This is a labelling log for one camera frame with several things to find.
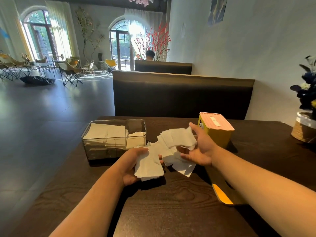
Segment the clear plastic container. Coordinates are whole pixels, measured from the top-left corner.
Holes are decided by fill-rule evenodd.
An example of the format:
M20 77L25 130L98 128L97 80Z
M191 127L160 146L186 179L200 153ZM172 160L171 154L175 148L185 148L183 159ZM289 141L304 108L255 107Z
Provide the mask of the clear plastic container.
M129 134L143 132L141 136L117 136L113 138L90 138L84 136L92 123L125 126ZM81 135L81 140L90 164L104 159L119 158L125 151L135 146L146 146L146 125L143 119L91 121Z

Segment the white pot rim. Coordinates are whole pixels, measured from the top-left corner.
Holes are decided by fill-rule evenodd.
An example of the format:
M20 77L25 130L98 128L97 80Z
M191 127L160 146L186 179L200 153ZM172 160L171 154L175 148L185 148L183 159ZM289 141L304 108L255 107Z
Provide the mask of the white pot rim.
M303 116L302 113L308 113L306 111L301 111L297 113L296 121L302 125L308 126L310 128L316 129L316 121L312 120L306 116Z

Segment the hand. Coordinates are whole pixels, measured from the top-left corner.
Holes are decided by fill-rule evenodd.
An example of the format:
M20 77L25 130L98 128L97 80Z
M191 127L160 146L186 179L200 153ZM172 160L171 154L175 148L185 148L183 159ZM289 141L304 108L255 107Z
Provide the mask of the hand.
M200 127L191 122L189 125L197 135L197 148L189 151L186 148L177 147L178 151L181 152L181 157L202 166L210 165L212 156L219 149L219 146Z
M138 156L144 154L148 151L148 148L132 148L126 151L112 166L113 169L119 172L123 178L124 186L131 185L140 179L134 175L135 165L137 162Z

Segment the stack of napkins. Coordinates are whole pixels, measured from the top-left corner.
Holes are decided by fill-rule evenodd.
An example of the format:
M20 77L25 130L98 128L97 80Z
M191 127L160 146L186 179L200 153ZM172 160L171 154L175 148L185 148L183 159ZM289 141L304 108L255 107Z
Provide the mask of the stack of napkins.
M134 132L128 133L128 130L123 125L108 125L91 123L89 131L83 139L104 139L104 141L95 140L89 144L104 144L107 148L130 149L135 146L145 145L145 133Z
M163 176L164 171L158 155L159 153L154 146L148 146L148 152L138 157L135 166L135 175L142 181Z
M156 143L147 144L148 154L139 157L135 167L135 175L141 178L142 181L162 176L163 171L161 171L159 166L160 162L158 158L158 155L161 155L166 166L172 166L176 171L190 177L195 164L182 159L176 147L183 146L190 150L195 148L197 142L191 128L169 129L163 131L157 138L158 141Z

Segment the black vase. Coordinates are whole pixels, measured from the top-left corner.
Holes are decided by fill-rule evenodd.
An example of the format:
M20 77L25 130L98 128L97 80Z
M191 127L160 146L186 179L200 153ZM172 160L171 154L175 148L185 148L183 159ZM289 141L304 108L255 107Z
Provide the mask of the black vase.
M99 61L102 61L102 55L103 55L102 53L98 54Z

